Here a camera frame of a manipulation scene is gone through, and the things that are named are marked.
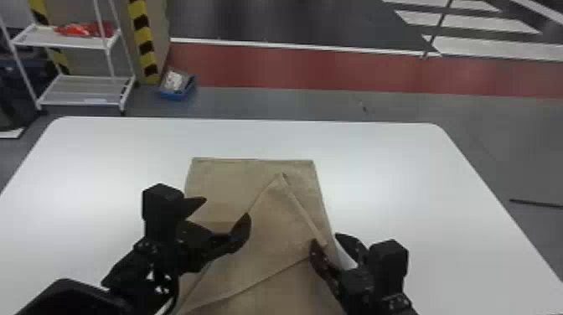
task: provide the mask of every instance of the white floor marking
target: white floor marking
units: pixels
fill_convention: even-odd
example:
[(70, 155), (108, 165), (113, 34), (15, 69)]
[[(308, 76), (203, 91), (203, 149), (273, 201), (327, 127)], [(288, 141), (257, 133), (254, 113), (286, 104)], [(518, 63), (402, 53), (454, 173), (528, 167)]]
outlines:
[[(431, 7), (445, 7), (447, 0), (383, 0), (386, 3), (403, 3), (403, 4), (414, 4), (422, 6)], [(454, 0), (452, 3), (452, 8), (469, 8), (474, 10), (484, 10), (492, 12), (500, 12), (496, 7), (484, 2), (484, 1), (473, 1), (473, 0)]]
[(24, 130), (25, 128), (19, 128), (10, 132), (0, 132), (0, 139), (17, 139)]
[[(441, 16), (439, 13), (422, 13), (402, 10), (396, 10), (396, 12), (408, 24), (416, 25), (434, 26), (438, 24), (438, 20)], [(540, 33), (538, 30), (515, 19), (479, 18), (455, 14), (447, 15), (442, 26), (450, 28), (484, 29), (501, 32)]]
[(537, 2), (531, 0), (511, 0), (511, 1), (523, 7), (527, 7), (530, 10), (536, 11), (537, 13), (542, 14), (547, 18), (551, 18), (552, 20), (558, 22), (559, 24), (563, 24), (563, 14), (555, 10), (552, 10), (548, 7), (544, 7)]
[(563, 45), (520, 43), (501, 40), (460, 39), (438, 36), (434, 47), (442, 54), (563, 61)]
[[(279, 44), (267, 42), (246, 42), (246, 41), (233, 41), (222, 39), (185, 39), (180, 37), (172, 37), (172, 43), (184, 44), (210, 44), (219, 46), (242, 46), (242, 47), (261, 47), (261, 48), (276, 48), (276, 49), (303, 49), (303, 50), (329, 50), (348, 53), (362, 53), (362, 54), (408, 54), (408, 55), (421, 55), (420, 50), (403, 50), (403, 49), (373, 49), (373, 48), (357, 48), (357, 47), (338, 47), (338, 46), (318, 46), (308, 44)], [(428, 55), (439, 57), (440, 54), (430, 52)]]

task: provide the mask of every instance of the gray floor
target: gray floor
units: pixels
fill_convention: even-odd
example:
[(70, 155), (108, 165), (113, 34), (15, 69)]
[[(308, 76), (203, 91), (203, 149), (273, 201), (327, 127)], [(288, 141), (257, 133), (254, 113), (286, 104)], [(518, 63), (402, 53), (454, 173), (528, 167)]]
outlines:
[[(48, 124), (61, 115), (111, 109), (51, 108), (21, 140), (0, 140), (0, 188)], [(200, 88), (189, 101), (159, 100), (141, 87), (129, 116), (326, 121), (427, 121), (442, 127), (563, 279), (563, 210), (509, 198), (563, 203), (563, 104), (557, 100), (355, 91)]]

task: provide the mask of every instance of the black rod on floor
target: black rod on floor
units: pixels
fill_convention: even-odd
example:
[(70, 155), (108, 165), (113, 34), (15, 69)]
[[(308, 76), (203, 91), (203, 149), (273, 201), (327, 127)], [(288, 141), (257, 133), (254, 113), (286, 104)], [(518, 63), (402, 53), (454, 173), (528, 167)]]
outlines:
[[(436, 40), (436, 37), (438, 37), (438, 34), (440, 33), (440, 28), (442, 28), (444, 19), (446, 19), (446, 16), (450, 13), (450, 8), (452, 7), (452, 3), (453, 0), (447, 0), (446, 6), (444, 7), (444, 11), (440, 16), (440, 19), (438, 20), (438, 24), (436, 24), (436, 27), (434, 28), (434, 34), (430, 38), (430, 42), (429, 42), (430, 47), (434, 47), (434, 40)], [(429, 53), (430, 53), (430, 48), (426, 48), (424, 54), (421, 56), (421, 59), (427, 59)]]
[(534, 205), (537, 207), (563, 209), (563, 204), (552, 204), (552, 203), (545, 203), (545, 202), (525, 200), (525, 199), (509, 199), (509, 201), (514, 204), (527, 204), (527, 205)]

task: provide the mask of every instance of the black cable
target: black cable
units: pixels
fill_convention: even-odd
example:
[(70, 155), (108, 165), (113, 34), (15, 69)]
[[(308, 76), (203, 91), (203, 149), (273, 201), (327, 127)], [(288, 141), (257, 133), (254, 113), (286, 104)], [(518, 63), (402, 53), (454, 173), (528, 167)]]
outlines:
[(514, 203), (514, 204), (527, 204), (527, 205), (534, 205), (534, 206), (537, 206), (537, 207), (563, 209), (563, 204), (552, 204), (552, 203), (546, 203), (546, 202), (534, 201), (534, 200), (526, 200), (526, 199), (509, 199), (509, 201), (511, 203)]

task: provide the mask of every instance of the orange object on shelf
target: orange object on shelf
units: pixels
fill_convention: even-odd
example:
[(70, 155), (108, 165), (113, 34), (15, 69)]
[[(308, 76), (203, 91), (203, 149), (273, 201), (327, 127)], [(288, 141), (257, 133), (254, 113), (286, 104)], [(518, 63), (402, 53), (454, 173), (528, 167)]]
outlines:
[[(109, 21), (103, 21), (101, 24), (106, 33), (106, 37), (112, 37), (114, 34), (113, 24)], [(56, 27), (54, 31), (65, 36), (101, 37), (100, 25), (97, 22), (70, 23)]]

